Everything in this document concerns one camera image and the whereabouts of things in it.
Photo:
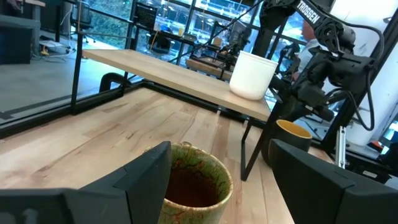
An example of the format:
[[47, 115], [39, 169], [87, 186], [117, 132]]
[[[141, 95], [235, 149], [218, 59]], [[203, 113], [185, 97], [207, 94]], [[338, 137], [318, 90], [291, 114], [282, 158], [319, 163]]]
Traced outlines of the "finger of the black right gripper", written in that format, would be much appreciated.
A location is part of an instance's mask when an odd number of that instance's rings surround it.
[[273, 76], [269, 88], [276, 101], [289, 101], [291, 96], [292, 82]]
[[308, 109], [305, 105], [297, 100], [294, 96], [286, 99], [283, 102], [282, 111], [280, 112], [279, 119], [287, 121], [296, 121], [301, 117], [308, 115]]

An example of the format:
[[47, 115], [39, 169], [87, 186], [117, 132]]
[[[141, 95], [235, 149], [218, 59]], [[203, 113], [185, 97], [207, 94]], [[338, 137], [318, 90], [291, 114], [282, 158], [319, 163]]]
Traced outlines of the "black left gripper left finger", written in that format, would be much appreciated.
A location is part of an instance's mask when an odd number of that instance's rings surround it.
[[80, 189], [0, 190], [0, 224], [157, 224], [171, 165], [164, 141]]

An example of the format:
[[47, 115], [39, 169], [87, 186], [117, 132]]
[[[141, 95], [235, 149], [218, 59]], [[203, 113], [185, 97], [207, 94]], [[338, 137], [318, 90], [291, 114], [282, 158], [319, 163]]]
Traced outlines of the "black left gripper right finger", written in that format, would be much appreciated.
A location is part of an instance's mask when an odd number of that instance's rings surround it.
[[398, 190], [270, 141], [273, 175], [295, 224], [398, 224]]

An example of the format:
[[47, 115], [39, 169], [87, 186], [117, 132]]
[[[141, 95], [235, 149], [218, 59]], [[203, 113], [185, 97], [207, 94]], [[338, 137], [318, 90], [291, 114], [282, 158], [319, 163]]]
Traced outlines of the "white ribbed cup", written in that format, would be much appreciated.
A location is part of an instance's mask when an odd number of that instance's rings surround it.
[[263, 99], [277, 65], [277, 62], [241, 50], [229, 81], [230, 90], [247, 100]]

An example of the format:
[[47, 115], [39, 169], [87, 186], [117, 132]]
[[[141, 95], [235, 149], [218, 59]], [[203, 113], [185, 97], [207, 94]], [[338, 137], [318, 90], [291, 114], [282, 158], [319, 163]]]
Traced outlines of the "black cup yellow inside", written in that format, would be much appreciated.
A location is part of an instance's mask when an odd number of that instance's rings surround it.
[[284, 119], [278, 119], [273, 124], [270, 134], [268, 143], [261, 150], [262, 158], [269, 167], [271, 166], [269, 162], [269, 141], [271, 139], [281, 140], [305, 152], [308, 152], [312, 142], [312, 135], [306, 129]]

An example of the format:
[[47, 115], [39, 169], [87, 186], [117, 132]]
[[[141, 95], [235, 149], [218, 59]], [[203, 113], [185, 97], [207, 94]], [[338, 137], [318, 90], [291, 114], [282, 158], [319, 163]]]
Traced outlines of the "green teal glazed mug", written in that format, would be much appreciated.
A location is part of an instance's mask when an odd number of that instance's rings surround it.
[[219, 224], [233, 180], [215, 156], [187, 142], [173, 143], [172, 167], [158, 224]]

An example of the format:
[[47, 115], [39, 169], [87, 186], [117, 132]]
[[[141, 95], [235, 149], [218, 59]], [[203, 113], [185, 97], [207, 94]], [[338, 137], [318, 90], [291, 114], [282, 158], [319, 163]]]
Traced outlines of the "person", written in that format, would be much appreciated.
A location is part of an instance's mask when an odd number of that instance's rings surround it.
[[304, 49], [299, 53], [298, 57], [300, 59], [300, 64], [298, 66], [298, 71], [293, 74], [293, 81], [296, 81], [303, 69], [307, 66], [313, 55], [309, 52], [309, 49], [319, 46], [319, 42], [315, 37], [312, 27], [307, 21], [304, 21], [302, 26], [303, 38], [307, 41]]

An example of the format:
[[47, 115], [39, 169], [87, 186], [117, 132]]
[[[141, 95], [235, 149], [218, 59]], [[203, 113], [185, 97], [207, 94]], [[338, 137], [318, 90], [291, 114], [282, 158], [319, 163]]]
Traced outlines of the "wooden-top background table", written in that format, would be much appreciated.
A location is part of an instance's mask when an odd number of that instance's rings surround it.
[[186, 59], [185, 64], [188, 69], [195, 72], [203, 72], [208, 76], [214, 76], [224, 81], [230, 81], [232, 72], [223, 70], [222, 61], [213, 60], [210, 57], [205, 58], [189, 58]]

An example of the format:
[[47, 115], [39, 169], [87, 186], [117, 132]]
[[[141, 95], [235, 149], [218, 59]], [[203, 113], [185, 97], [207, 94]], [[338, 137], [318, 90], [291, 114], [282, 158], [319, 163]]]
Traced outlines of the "black mesh panel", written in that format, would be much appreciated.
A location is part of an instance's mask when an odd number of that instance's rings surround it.
[[155, 20], [157, 16], [157, 8], [147, 6], [143, 3], [137, 3], [134, 11], [133, 22], [136, 25], [145, 27], [146, 29], [152, 30], [155, 26]]

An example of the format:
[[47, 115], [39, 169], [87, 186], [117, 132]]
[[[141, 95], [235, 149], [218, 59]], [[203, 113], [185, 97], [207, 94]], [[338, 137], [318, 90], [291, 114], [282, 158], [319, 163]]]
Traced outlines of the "black office chair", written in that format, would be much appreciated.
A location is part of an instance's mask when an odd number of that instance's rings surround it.
[[76, 0], [72, 7], [72, 12], [70, 14], [70, 24], [75, 30], [70, 34], [70, 36], [76, 35], [79, 31], [84, 31], [92, 29], [91, 24], [91, 14], [90, 5], [83, 0]]

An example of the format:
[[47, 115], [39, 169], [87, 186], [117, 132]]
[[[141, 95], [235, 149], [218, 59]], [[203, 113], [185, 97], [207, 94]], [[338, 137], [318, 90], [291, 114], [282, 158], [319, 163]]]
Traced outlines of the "dark grey background cabinet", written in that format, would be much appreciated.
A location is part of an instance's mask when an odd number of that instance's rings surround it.
[[34, 19], [0, 14], [0, 65], [30, 64]]

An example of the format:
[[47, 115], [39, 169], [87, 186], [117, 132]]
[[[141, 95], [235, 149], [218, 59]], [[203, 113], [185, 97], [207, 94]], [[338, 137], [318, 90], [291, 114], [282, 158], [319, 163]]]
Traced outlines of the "aluminium profile post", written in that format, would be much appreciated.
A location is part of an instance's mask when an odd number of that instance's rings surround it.
[[335, 164], [344, 169], [346, 165], [346, 128], [340, 126], [336, 135], [336, 159]]

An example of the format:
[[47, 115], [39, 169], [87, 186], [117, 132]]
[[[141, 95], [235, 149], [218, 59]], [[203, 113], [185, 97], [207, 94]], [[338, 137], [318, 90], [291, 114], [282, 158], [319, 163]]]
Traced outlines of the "wooden shelf black metal frame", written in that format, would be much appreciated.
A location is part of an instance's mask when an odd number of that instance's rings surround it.
[[[219, 106], [222, 106], [228, 110], [225, 115], [233, 119], [236, 119], [234, 112], [246, 115], [249, 120], [241, 140], [241, 180], [245, 181], [248, 179], [261, 149], [268, 145], [269, 133], [267, 130], [271, 127], [271, 123], [276, 120], [276, 116], [271, 114], [265, 99], [247, 100], [241, 98], [231, 91], [226, 82], [201, 75], [131, 49], [84, 50], [83, 35], [84, 33], [79, 32], [76, 42], [72, 107], [76, 106], [81, 58], [86, 57], [144, 78], [138, 84], [139, 88], [149, 88], [207, 110], [217, 110]], [[261, 128], [262, 133], [254, 152], [251, 154], [250, 159], [247, 160], [245, 140], [252, 126]]]

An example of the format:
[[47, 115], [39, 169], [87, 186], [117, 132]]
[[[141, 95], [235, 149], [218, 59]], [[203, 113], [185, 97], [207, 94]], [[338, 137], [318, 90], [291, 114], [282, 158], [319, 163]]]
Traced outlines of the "black table edge rail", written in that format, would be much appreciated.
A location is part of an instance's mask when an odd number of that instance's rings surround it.
[[[148, 88], [150, 90], [154, 90], [158, 93], [171, 96], [173, 98], [184, 101], [186, 103], [190, 103], [206, 110], [210, 110], [213, 112], [220, 111], [222, 116], [235, 121], [243, 122], [246, 120], [250, 120], [251, 124], [257, 128], [262, 129], [266, 125], [266, 121], [259, 118], [248, 116], [248, 114], [245, 114], [243, 112], [227, 109], [227, 107], [225, 106], [201, 100], [195, 96], [188, 95], [181, 91], [174, 90], [164, 85], [160, 85], [158, 83], [150, 82], [149, 80], [143, 80], [133, 84], [133, 86], [128, 88], [126, 92], [131, 93], [140, 88]], [[19, 118], [15, 121], [8, 121], [4, 124], [0, 124], [0, 138], [6, 138], [14, 134], [21, 133], [23, 131], [27, 131], [28, 129], [36, 128], [55, 119], [62, 118], [66, 115], [75, 115], [86, 112], [88, 110], [96, 108], [97, 106], [101, 106], [105, 103], [109, 103], [110, 101], [119, 99], [120, 97], [121, 90], [117, 88], [115, 90], [110, 90], [105, 93], [99, 93], [97, 95], [82, 98], [76, 102], [75, 108], [72, 108], [70, 104], [67, 103], [62, 106], [57, 106], [54, 109], [49, 109], [44, 112], [29, 115], [25, 118]]]

